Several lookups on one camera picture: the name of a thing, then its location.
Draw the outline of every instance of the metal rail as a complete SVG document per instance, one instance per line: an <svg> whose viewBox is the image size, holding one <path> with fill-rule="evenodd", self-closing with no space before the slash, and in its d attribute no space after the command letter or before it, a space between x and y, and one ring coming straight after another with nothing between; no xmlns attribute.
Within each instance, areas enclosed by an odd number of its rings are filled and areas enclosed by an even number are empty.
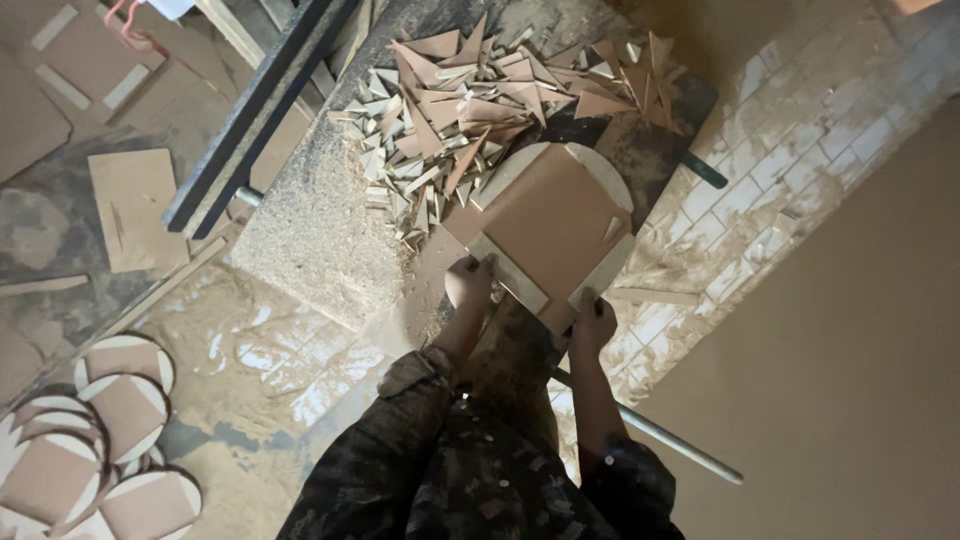
<svg viewBox="0 0 960 540"><path fill-rule="evenodd" d="M553 378L560 384L563 384L568 388L572 388L570 374L559 367L554 370ZM743 483L743 475L736 472L736 470L726 465L716 457L707 454L670 431L667 431L650 420L647 420L643 417L643 415L639 414L628 406L617 402L616 407L620 410L620 418L623 418L623 420L630 425L635 426L639 430L654 437L668 447L689 457L704 467L707 467L726 481L735 483L737 485Z"/></svg>
<svg viewBox="0 0 960 540"><path fill-rule="evenodd" d="M294 104L317 66L333 49L359 0L305 0L280 40L256 68L190 177L163 212L171 233L205 238Z"/></svg>

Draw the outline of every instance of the wood scrap pile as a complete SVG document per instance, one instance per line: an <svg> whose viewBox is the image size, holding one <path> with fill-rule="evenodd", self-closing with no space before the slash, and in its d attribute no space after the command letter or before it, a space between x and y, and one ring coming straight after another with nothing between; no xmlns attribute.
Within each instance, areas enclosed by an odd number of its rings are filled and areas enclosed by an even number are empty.
<svg viewBox="0 0 960 540"><path fill-rule="evenodd" d="M528 46L532 27L503 44L483 38L486 23L484 15L459 47L457 30L420 39L403 32L388 45L396 69L372 67L357 99L329 113L362 145L367 215L414 251L444 205L466 206L484 189L517 135L535 123L545 128L578 97L575 118L639 110L677 131L670 103L683 71L663 75L671 40L578 44L542 60Z"/></svg>
<svg viewBox="0 0 960 540"><path fill-rule="evenodd" d="M181 538L202 500L156 445L171 358L114 336L80 359L75 383L76 394L48 388L0 420L0 538Z"/></svg>

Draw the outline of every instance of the workbench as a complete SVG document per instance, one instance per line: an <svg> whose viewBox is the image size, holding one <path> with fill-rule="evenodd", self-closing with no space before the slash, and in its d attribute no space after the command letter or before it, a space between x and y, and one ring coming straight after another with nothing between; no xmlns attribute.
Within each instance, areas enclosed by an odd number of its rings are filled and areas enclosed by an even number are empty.
<svg viewBox="0 0 960 540"><path fill-rule="evenodd" d="M499 42L532 25L529 44L543 58L577 42L644 35L600 0L390 2L240 235L231 253L234 265L348 328L361 330L366 323L370 334L394 330L408 339L396 349L386 347L388 352L419 346L439 329L443 272L465 253L463 247L435 226L413 254L394 240L392 229L365 215L359 145L344 140L326 112L342 110L357 97L357 82L368 79L368 68L396 65L385 46L400 37L400 29L413 37L454 28L469 34L484 12L486 37L499 34ZM681 97L673 111L683 135L633 113L574 120L571 106L551 116L545 130L528 130L511 151L544 140L593 147L630 188L636 234L716 101L716 92L689 72L676 87Z"/></svg>

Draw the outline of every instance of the hand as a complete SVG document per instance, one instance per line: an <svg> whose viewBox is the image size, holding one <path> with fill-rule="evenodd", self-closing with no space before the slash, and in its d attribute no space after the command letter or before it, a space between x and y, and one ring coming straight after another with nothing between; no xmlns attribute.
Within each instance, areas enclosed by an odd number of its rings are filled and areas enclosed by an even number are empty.
<svg viewBox="0 0 960 540"><path fill-rule="evenodd" d="M574 356L600 356L600 350L616 332L616 315L606 300L597 298L590 289L584 290L580 314L573 323L573 336L570 339L570 359Z"/></svg>
<svg viewBox="0 0 960 540"><path fill-rule="evenodd" d="M473 255L454 262L444 276L446 296L454 307L484 307L490 299L491 283L493 261L487 258L477 262Z"/></svg>

